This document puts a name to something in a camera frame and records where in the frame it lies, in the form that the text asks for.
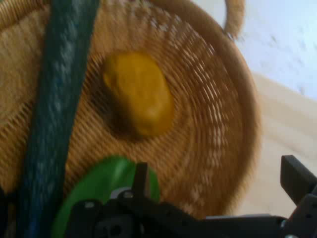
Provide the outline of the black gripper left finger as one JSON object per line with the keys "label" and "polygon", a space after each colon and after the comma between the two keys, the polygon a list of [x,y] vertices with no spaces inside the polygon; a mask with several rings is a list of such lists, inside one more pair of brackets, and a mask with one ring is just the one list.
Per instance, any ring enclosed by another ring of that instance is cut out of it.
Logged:
{"label": "black gripper left finger", "polygon": [[102,204],[96,199],[76,203],[66,238],[204,238],[197,220],[167,203],[150,199],[149,167],[138,163],[131,189]]}

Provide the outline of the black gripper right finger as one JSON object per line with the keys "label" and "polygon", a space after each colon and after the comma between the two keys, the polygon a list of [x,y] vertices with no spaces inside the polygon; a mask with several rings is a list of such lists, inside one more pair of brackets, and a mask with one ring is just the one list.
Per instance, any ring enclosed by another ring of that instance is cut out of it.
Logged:
{"label": "black gripper right finger", "polygon": [[283,226],[286,238],[317,236],[317,177],[295,156],[281,157],[280,184],[296,205]]}

